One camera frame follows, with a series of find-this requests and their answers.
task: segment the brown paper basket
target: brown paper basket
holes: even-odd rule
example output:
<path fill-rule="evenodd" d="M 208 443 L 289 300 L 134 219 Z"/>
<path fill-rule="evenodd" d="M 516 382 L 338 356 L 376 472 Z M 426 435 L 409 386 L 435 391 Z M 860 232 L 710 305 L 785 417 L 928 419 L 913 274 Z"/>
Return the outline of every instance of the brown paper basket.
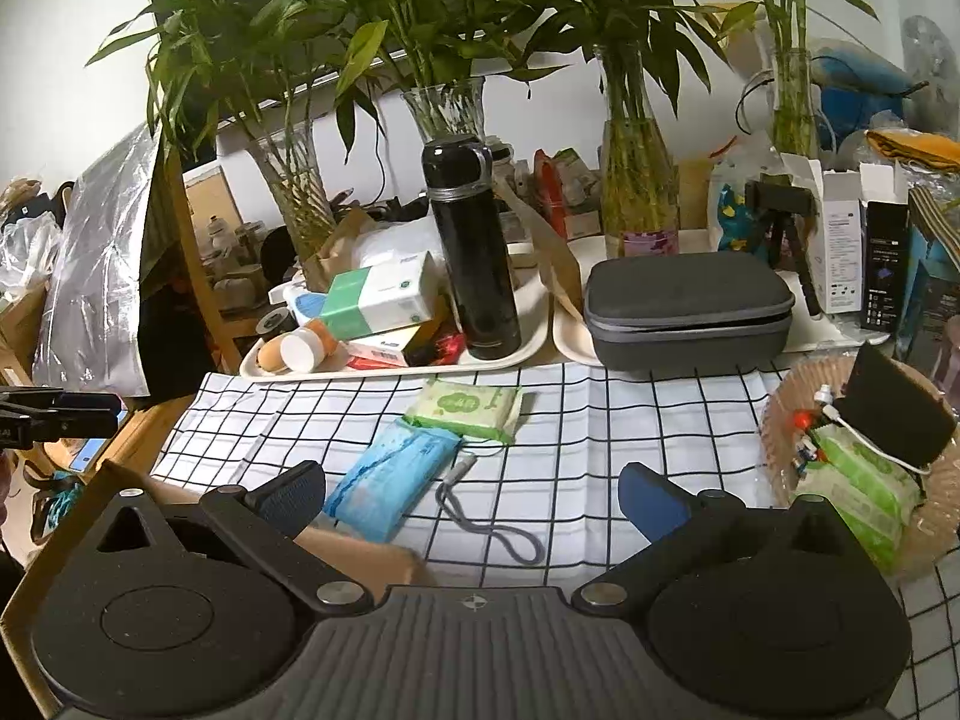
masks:
<path fill-rule="evenodd" d="M 809 409 L 813 405 L 813 395 L 824 384 L 829 384 L 834 392 L 842 391 L 850 378 L 854 359 L 853 356 L 827 357 L 801 362 L 789 372 L 767 403 L 760 424 L 760 441 L 766 455 L 767 476 L 779 505 L 789 506 L 790 493 L 797 485 L 797 474 L 792 466 L 793 413 L 798 409 Z M 928 379 L 911 367 L 899 367 L 950 410 Z M 926 500 L 913 512 L 899 546 L 893 571 L 893 578 L 898 580 L 932 570 L 933 563 L 956 543 L 957 523 L 960 522 L 960 428 L 954 431 L 949 445 L 931 466 L 931 471 L 925 480 Z"/>

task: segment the wall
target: wall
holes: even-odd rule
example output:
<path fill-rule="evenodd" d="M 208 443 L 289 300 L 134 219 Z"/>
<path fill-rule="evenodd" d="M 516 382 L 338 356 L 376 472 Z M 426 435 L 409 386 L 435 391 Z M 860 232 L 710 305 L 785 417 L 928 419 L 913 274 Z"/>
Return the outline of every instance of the wall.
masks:
<path fill-rule="evenodd" d="M 947 30 L 960 47 L 960 0 L 868 0 L 882 23 L 859 14 L 839 0 L 816 0 L 814 34 L 856 35 L 871 49 L 893 61 L 901 59 L 899 23 L 923 13 Z M 40 175 L 48 184 L 74 178 L 124 133 L 142 121 L 146 81 L 146 45 L 119 52 L 91 68 L 85 61 L 104 35 L 136 13 L 146 0 L 0 0 L 0 184 L 16 175 Z M 599 71 L 577 56 L 559 57 L 570 67 L 531 85 L 489 79 L 486 91 L 487 130 L 514 144 L 517 156 L 531 158 L 537 148 L 548 152 L 574 146 L 596 165 L 604 108 Z M 713 94 L 685 68 L 680 95 L 680 119 L 657 90 L 651 100 L 664 137 L 675 156 L 702 154 L 723 145 L 736 133 L 733 108 L 742 81 L 719 61 L 707 57 Z M 388 141 L 380 150 L 387 170 L 386 196 L 408 199 L 421 187 L 421 142 L 402 101 L 380 101 Z M 748 113 L 762 127 L 763 95 L 753 95 Z M 373 199 L 380 188 L 380 171 L 373 155 L 374 128 L 359 115 L 354 153 L 344 165 L 343 147 L 332 117 L 314 124 L 320 167 L 330 194 L 356 188 L 361 201 Z M 237 206 L 245 218 L 279 223 L 266 184 L 256 166 L 229 131 L 219 138 L 218 151 Z"/>

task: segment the green wet wipes package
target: green wet wipes package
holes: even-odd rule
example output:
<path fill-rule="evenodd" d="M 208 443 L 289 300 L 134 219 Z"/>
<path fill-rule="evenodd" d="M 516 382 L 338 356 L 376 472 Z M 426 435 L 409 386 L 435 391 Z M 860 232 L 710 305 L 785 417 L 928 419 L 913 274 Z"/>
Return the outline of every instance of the green wet wipes package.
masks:
<path fill-rule="evenodd" d="M 904 527 L 920 504 L 920 488 L 906 471 L 840 425 L 826 425 L 813 435 L 828 462 L 809 464 L 794 495 L 827 498 L 871 559 L 889 571 Z"/>
<path fill-rule="evenodd" d="M 439 427 L 459 436 L 512 443 L 523 392 L 518 386 L 427 382 L 403 418 L 416 427 Z"/>

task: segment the yellow towel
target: yellow towel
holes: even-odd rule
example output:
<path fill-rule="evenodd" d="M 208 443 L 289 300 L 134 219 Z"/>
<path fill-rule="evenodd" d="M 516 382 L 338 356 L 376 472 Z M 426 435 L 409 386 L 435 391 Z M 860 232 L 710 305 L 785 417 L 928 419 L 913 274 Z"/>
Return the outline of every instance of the yellow towel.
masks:
<path fill-rule="evenodd" d="M 923 162 L 934 170 L 960 172 L 960 143 L 943 135 L 904 129 L 872 129 L 867 140 L 888 159 Z"/>

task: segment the vase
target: vase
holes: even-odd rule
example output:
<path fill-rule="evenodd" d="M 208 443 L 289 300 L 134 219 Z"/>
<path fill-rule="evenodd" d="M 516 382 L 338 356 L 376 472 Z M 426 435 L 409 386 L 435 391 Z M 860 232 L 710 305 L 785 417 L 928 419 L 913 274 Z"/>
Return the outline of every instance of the vase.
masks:
<path fill-rule="evenodd" d="M 640 47 L 597 47 L 608 119 L 601 153 L 608 257 L 680 251 L 677 169 L 650 108 Z"/>
<path fill-rule="evenodd" d="M 336 225 L 326 200 L 310 122 L 302 122 L 248 145 L 305 265 Z"/>
<path fill-rule="evenodd" d="M 484 141 L 483 76 L 437 86 L 415 87 L 403 93 L 422 141 L 448 135 L 476 135 Z"/>
<path fill-rule="evenodd" d="M 774 118 L 770 140 L 781 154 L 819 156 L 810 98 L 810 54 L 791 49 L 774 56 Z"/>

